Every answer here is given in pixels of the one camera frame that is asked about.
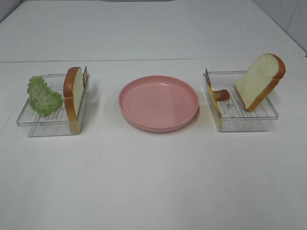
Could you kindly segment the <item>bacon strip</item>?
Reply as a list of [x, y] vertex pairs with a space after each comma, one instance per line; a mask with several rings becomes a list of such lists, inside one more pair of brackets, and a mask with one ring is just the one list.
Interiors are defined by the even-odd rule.
[[214, 101], [226, 101], [230, 99], [230, 94], [228, 92], [228, 90], [219, 90], [219, 91], [214, 91], [211, 88], [211, 81], [209, 78], [209, 73], [207, 71], [207, 69], [205, 69], [205, 77], [207, 80], [207, 88], [209, 90], [209, 93], [211, 95], [212, 100]]
[[87, 67], [85, 66], [84, 73], [83, 73], [83, 87], [84, 88], [87, 85], [87, 78], [88, 78], [88, 72], [87, 72]]

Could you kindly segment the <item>bread slice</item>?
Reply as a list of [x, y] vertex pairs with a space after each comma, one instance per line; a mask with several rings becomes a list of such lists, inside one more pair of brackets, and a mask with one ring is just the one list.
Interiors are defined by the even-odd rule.
[[83, 77], [80, 67], [72, 67], [68, 70], [64, 81], [63, 95], [70, 131], [76, 134], [79, 132], [77, 118], [83, 97]]
[[235, 83], [245, 109], [255, 110], [275, 88], [286, 72], [284, 62], [275, 54], [264, 54]]

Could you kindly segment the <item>green lettuce leaf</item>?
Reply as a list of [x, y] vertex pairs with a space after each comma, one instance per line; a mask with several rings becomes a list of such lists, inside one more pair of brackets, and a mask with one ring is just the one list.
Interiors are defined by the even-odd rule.
[[27, 93], [30, 107], [40, 116], [50, 115], [63, 104], [61, 94], [52, 91], [42, 76], [33, 76], [29, 80]]

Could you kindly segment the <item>pink round plate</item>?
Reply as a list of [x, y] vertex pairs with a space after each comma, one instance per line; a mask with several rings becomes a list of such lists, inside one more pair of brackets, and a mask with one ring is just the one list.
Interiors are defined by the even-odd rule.
[[118, 96], [124, 118], [137, 128], [170, 132], [187, 125], [199, 108], [195, 90], [169, 76], [146, 76], [128, 83]]

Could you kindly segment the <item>yellow cheese slice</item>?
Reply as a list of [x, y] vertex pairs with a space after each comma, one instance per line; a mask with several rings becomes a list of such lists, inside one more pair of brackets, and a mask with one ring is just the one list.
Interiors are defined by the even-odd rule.
[[208, 92], [210, 94], [210, 98], [211, 98], [211, 101], [212, 101], [210, 107], [211, 107], [213, 119], [215, 121], [216, 126], [218, 128], [221, 128], [222, 124], [223, 124], [222, 113], [220, 111], [218, 102], [215, 98], [214, 91], [212, 90], [211, 86], [209, 86], [208, 84], [207, 84], [207, 89], [208, 89]]

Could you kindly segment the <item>right clear plastic tray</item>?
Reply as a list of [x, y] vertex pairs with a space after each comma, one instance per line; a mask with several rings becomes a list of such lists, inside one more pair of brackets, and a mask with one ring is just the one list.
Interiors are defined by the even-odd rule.
[[203, 74], [205, 85], [210, 84], [213, 91], [227, 90], [230, 94], [230, 99], [218, 102], [216, 108], [209, 89], [205, 86], [208, 104], [220, 132], [267, 131], [279, 117], [269, 98], [265, 98], [254, 111], [245, 110], [235, 90], [235, 82], [244, 74], [245, 71], [207, 70]]

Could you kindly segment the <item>clear plastic tray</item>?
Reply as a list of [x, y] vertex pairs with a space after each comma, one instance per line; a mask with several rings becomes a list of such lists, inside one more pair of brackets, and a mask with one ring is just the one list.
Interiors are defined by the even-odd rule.
[[209, 89], [205, 86], [208, 104], [220, 132], [267, 131], [279, 117], [269, 98], [265, 98], [254, 111], [245, 110], [235, 90], [235, 82], [244, 74], [245, 71], [207, 70], [203, 74], [205, 85], [210, 84], [213, 91], [227, 90], [230, 94], [230, 99], [218, 102], [216, 108]]
[[27, 100], [17, 118], [16, 124], [21, 127], [29, 137], [79, 134], [82, 130], [88, 92], [89, 83], [87, 82], [83, 92], [78, 118], [75, 121], [70, 121], [68, 119], [65, 104], [48, 116], [41, 116], [31, 108], [29, 100]]

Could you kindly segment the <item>left clear plastic tray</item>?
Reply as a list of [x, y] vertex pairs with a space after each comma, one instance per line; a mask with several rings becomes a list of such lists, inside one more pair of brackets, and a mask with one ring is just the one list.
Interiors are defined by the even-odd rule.
[[89, 83], [87, 82], [83, 92], [78, 118], [75, 121], [70, 121], [68, 119], [65, 104], [48, 116], [41, 116], [31, 108], [29, 100], [27, 100], [17, 118], [16, 124], [21, 127], [29, 137], [79, 134], [82, 130], [88, 92]]

